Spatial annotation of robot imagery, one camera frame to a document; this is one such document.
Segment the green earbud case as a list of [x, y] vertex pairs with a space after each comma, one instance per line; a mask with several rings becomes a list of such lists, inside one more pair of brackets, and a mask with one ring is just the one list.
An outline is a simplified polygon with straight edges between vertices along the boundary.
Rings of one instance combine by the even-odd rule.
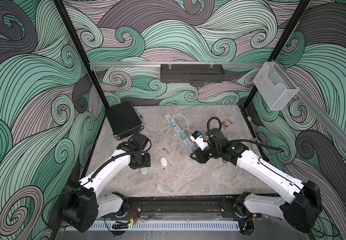
[[141, 169], [140, 169], [140, 173], [141, 173], [142, 175], [147, 175], [147, 174], [148, 174], [148, 167], [141, 168]]

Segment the light blue usb charger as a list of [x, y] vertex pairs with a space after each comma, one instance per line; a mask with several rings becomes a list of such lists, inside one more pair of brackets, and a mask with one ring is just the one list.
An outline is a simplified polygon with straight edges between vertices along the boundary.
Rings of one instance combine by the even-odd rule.
[[193, 150], [196, 148], [195, 144], [192, 141], [187, 141], [187, 146], [190, 150]]

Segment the small teal usb charger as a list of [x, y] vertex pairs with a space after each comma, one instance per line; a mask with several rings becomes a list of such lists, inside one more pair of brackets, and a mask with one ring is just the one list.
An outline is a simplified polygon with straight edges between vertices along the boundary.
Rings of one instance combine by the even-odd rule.
[[170, 120], [170, 124], [171, 124], [172, 127], [176, 127], [177, 126], [177, 122], [174, 119]]

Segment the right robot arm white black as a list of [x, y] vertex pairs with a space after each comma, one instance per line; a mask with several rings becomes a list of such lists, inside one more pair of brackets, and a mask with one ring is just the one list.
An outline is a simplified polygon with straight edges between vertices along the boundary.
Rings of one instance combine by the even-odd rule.
[[278, 197], [260, 196], [245, 192], [235, 201], [237, 216], [243, 218], [242, 227], [250, 225], [258, 214], [264, 214], [285, 220], [296, 230], [308, 234], [322, 212], [322, 198], [319, 186], [292, 177], [256, 155], [246, 143], [248, 140], [228, 140], [222, 133], [222, 124], [210, 128], [211, 121], [220, 122], [211, 117], [207, 122], [207, 131], [202, 134], [195, 131], [190, 139], [197, 149], [191, 159], [205, 164], [210, 159], [221, 159], [256, 176], [276, 191]]

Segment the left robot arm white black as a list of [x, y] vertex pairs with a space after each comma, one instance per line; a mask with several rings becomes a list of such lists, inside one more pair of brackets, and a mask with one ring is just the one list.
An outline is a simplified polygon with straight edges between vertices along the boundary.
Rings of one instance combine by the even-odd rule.
[[109, 182], [125, 167], [133, 170], [150, 167], [151, 140], [134, 134], [120, 143], [108, 160], [79, 181], [69, 181], [60, 195], [59, 217], [69, 226], [83, 233], [95, 220], [113, 214], [127, 214], [128, 198], [118, 192], [101, 196]]

